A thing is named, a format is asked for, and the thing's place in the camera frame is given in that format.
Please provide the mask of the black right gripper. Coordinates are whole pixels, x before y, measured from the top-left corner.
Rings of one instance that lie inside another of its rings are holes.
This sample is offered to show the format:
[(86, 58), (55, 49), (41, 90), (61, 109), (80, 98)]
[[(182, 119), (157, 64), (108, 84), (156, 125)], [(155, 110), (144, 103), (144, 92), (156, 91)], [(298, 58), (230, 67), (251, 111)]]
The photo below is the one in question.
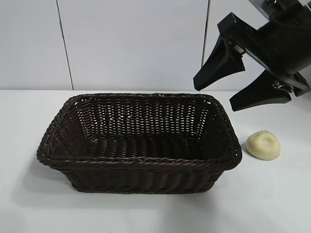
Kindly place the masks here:
[(253, 0), (267, 19), (258, 29), (228, 14), (218, 23), (219, 37), (213, 51), (193, 78), (195, 89), (204, 89), (234, 73), (244, 71), (242, 55), (248, 54), (264, 71), (230, 98), (234, 112), (265, 104), (285, 104), (311, 88), (300, 71), (311, 64), (310, 3), (298, 0)]

